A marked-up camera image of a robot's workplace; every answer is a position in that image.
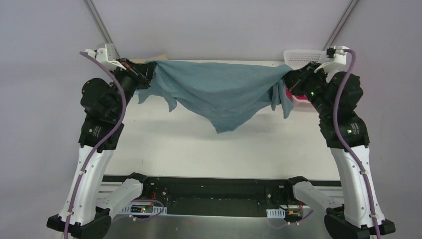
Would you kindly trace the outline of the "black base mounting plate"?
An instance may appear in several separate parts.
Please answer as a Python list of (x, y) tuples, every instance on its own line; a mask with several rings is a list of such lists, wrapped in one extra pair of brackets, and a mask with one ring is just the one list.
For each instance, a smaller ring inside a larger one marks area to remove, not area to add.
[(221, 216), (263, 218), (272, 212), (301, 210), (302, 217), (312, 211), (325, 215), (325, 206), (305, 199), (293, 191), (307, 179), (224, 179), (158, 177), (132, 173), (128, 176), (103, 177), (104, 183), (122, 183), (136, 179), (142, 192), (131, 205), (151, 205), (151, 214), (175, 216)]

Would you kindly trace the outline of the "folded tan t shirt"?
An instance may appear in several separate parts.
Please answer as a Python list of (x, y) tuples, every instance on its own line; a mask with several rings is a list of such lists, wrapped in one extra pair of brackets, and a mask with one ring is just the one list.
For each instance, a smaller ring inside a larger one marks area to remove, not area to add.
[(144, 64), (144, 63), (150, 62), (150, 61), (168, 60), (168, 55), (162, 54), (162, 55), (158, 55), (158, 56), (154, 56), (154, 57), (150, 57), (150, 58), (132, 58), (130, 60), (134, 63), (137, 63), (137, 64)]

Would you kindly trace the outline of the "right aluminium frame post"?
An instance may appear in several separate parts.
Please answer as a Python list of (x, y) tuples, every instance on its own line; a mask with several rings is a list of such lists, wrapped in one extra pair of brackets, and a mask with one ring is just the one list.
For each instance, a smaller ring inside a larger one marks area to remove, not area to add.
[(331, 34), (329, 35), (327, 41), (325, 42), (324, 46), (322, 47), (322, 50), (326, 50), (328, 47), (332, 46), (338, 36), (340, 35), (342, 29), (346, 25), (349, 18), (352, 16), (355, 8), (359, 4), (360, 0), (350, 0), (341, 14), (339, 20), (337, 21), (334, 29), (332, 30)]

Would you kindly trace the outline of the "pink red t shirt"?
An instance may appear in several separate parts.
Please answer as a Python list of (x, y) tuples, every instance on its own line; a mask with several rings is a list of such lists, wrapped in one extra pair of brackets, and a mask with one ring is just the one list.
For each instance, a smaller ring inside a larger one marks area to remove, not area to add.
[(302, 96), (298, 96), (298, 95), (293, 95), (288, 88), (286, 88), (286, 95), (287, 97), (294, 103), (294, 104), (307, 104), (308, 103), (308, 99), (306, 96), (302, 95)]

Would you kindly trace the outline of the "left controller circuit board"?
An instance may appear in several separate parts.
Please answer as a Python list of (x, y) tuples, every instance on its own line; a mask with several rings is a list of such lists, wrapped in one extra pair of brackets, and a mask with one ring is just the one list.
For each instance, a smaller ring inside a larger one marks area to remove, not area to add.
[(151, 214), (153, 212), (153, 206), (151, 205), (131, 205), (130, 212), (132, 214)]

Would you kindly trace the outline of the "white plastic laundry basket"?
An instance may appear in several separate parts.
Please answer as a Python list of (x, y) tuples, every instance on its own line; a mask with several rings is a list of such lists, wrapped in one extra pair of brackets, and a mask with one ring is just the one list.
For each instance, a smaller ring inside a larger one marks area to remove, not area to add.
[(309, 62), (322, 64), (326, 61), (326, 52), (322, 50), (293, 49), (283, 53), (284, 62), (293, 70), (300, 69)]

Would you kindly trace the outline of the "left aluminium frame post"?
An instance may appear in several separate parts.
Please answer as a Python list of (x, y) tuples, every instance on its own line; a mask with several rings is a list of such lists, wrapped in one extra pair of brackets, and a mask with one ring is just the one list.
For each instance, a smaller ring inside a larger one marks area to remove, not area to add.
[(83, 0), (83, 3), (85, 4), (94, 24), (96, 25), (96, 28), (99, 32), (99, 34), (102, 37), (102, 43), (100, 43), (98, 46), (102, 46), (105, 44), (112, 44), (114, 46), (115, 56), (117, 58), (120, 58), (119, 52), (117, 51), (115, 44), (112, 40), (112, 37), (107, 30), (106, 25), (104, 24), (104, 21), (101, 18), (100, 13), (98, 12), (96, 5), (93, 0)]

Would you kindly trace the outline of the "right controller circuit board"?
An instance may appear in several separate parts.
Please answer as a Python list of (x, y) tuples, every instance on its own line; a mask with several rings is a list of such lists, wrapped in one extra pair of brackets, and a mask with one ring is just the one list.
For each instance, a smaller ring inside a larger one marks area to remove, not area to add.
[(301, 218), (301, 217), (302, 217), (301, 210), (286, 211), (286, 218)]

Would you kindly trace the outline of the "aluminium frame post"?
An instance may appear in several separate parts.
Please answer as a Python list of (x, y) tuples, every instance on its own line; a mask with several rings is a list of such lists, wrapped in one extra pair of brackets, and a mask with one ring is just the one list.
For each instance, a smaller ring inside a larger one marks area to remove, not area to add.
[(332, 30), (331, 34), (329, 35), (327, 41), (325, 42), (324, 46), (322, 47), (322, 50), (326, 50), (328, 47), (332, 46), (338, 36), (340, 35), (342, 29), (346, 25), (349, 18), (352, 16), (355, 8), (359, 4), (360, 0), (350, 0), (341, 14), (339, 20), (337, 21), (334, 29)]
[(105, 44), (112, 44), (114, 46), (115, 56), (117, 58), (120, 58), (119, 52), (117, 51), (115, 44), (112, 40), (112, 37), (107, 30), (106, 25), (104, 24), (104, 21), (101, 18), (100, 13), (98, 12), (96, 5), (93, 0), (83, 0), (83, 3), (85, 4), (94, 24), (96, 25), (96, 28), (99, 32), (99, 34), (102, 37), (102, 43), (100, 43), (98, 46), (102, 46)]

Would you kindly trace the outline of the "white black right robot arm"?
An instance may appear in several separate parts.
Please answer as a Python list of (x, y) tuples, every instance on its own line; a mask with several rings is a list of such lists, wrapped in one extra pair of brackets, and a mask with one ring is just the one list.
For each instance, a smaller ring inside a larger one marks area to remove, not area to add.
[(289, 93), (305, 96), (319, 117), (319, 128), (335, 160), (343, 191), (339, 202), (302, 176), (290, 178), (283, 199), (309, 206), (323, 217), (333, 239), (368, 239), (392, 234), (395, 224), (386, 219), (376, 198), (369, 164), (367, 126), (355, 108), (363, 96), (359, 76), (349, 71), (327, 73), (318, 63), (289, 71), (283, 81)]

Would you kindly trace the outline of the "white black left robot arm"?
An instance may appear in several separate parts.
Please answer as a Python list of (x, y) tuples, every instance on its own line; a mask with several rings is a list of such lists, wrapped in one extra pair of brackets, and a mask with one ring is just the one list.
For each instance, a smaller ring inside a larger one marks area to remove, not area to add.
[(77, 169), (66, 203), (50, 216), (47, 227), (65, 239), (102, 239), (113, 219), (134, 199), (147, 201), (152, 188), (136, 175), (104, 198), (99, 197), (106, 167), (123, 131), (126, 107), (137, 90), (150, 87), (156, 63), (121, 61), (122, 68), (106, 70), (112, 82), (88, 80), (82, 87), (85, 120), (79, 137)]

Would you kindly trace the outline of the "controller circuit board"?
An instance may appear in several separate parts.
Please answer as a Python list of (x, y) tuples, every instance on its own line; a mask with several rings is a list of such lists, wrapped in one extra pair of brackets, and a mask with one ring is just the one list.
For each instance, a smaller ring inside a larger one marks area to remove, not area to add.
[(301, 218), (301, 217), (302, 217), (301, 210), (286, 211), (286, 218)]
[(130, 212), (132, 214), (151, 214), (153, 212), (153, 206), (151, 205), (131, 205)]

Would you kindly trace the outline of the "grey-blue t shirt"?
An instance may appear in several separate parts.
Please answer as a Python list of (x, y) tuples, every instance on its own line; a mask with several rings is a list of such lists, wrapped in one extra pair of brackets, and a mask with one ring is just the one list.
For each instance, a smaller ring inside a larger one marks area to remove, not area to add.
[(234, 131), (267, 106), (280, 105), (283, 117), (289, 117), (294, 104), (282, 80), (289, 71), (287, 65), (157, 60), (151, 85), (139, 90), (138, 102), (163, 97), (170, 112), (181, 104), (208, 119), (217, 133)]

